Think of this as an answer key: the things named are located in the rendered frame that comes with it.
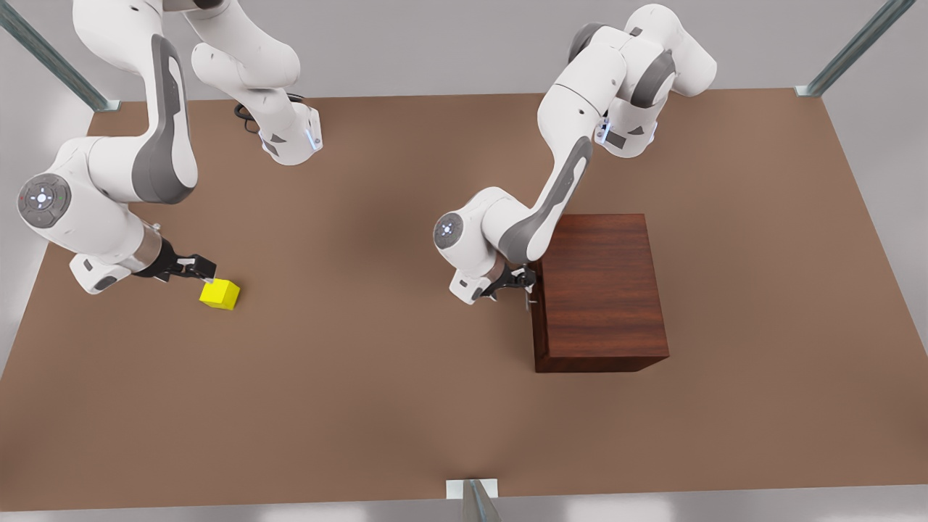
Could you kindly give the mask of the yellow cube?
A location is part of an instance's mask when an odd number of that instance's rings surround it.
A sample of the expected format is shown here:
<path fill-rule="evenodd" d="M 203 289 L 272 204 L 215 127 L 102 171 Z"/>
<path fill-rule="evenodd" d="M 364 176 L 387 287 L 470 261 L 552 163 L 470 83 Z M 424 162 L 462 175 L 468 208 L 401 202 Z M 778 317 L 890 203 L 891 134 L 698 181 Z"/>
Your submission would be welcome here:
<path fill-rule="evenodd" d="M 216 310 L 234 310 L 241 288 L 229 280 L 215 280 L 205 282 L 199 295 L 199 301 Z"/>

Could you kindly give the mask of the dark wooden cabinet box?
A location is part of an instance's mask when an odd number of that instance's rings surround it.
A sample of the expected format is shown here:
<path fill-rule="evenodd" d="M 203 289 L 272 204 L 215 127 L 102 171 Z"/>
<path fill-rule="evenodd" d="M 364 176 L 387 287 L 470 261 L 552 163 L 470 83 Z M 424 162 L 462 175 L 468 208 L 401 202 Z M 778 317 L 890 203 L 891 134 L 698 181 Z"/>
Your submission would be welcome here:
<path fill-rule="evenodd" d="M 538 373 L 638 371 L 670 355 L 644 215 L 564 215 L 531 269 Z"/>

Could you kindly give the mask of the silver frame post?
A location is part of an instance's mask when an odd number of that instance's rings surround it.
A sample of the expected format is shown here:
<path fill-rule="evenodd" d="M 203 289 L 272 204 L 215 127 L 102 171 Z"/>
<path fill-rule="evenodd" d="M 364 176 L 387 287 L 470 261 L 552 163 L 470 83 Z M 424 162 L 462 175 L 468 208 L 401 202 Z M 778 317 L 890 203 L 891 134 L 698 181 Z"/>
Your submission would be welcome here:
<path fill-rule="evenodd" d="M 886 0 L 808 85 L 793 89 L 795 95 L 821 98 L 915 3 L 917 0 Z"/>
<path fill-rule="evenodd" d="M 83 74 L 80 74 L 59 51 L 30 23 L 13 9 L 7 0 L 0 0 L 0 27 L 3 27 L 25 50 L 43 64 L 50 73 L 73 92 L 94 112 L 115 112 L 119 100 L 107 99 Z"/>
<path fill-rule="evenodd" d="M 462 522 L 502 522 L 493 503 L 499 496 L 496 478 L 445 481 L 445 498 L 462 502 Z"/>

